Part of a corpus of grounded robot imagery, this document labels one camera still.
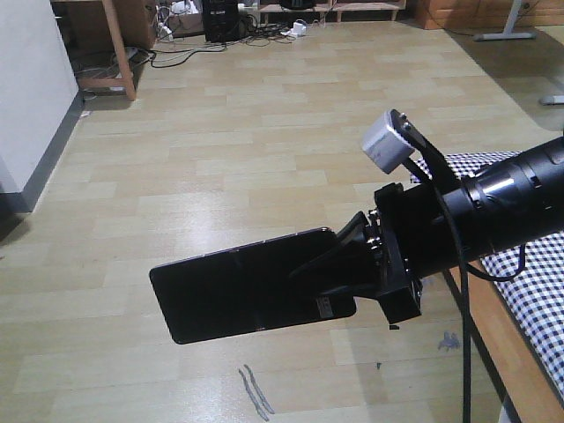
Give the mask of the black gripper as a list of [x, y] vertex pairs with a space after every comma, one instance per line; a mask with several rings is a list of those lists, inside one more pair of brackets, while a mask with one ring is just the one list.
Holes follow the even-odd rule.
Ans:
[[[421, 315], [421, 280], [458, 264], [437, 195], [424, 184], [411, 189], [400, 183], [388, 184], [375, 192], [375, 215], [370, 220], [382, 243], [379, 278], [320, 278], [316, 282], [318, 295], [377, 300], [390, 324]], [[337, 233], [333, 247], [296, 268], [290, 277], [351, 277], [368, 271], [367, 225], [366, 215], [358, 211]]]

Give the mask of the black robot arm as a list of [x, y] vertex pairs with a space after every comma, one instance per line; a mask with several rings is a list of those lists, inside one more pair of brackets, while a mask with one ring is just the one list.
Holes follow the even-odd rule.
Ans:
[[523, 245], [563, 228], [563, 141], [555, 138], [457, 178], [444, 164], [405, 189], [375, 192], [337, 243], [291, 273], [319, 301], [379, 302], [390, 323], [419, 316], [422, 279], [458, 263]]

